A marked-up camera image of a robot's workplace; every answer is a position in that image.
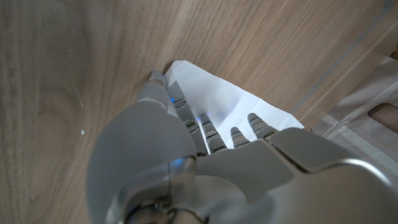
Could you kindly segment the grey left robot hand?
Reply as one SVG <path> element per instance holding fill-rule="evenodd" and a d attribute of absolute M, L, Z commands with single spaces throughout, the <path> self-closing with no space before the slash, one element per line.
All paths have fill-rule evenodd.
<path fill-rule="evenodd" d="M 153 72 L 100 133 L 86 175 L 92 223 L 396 223 L 391 181 L 299 128 L 248 115 L 228 148 L 177 83 Z"/>

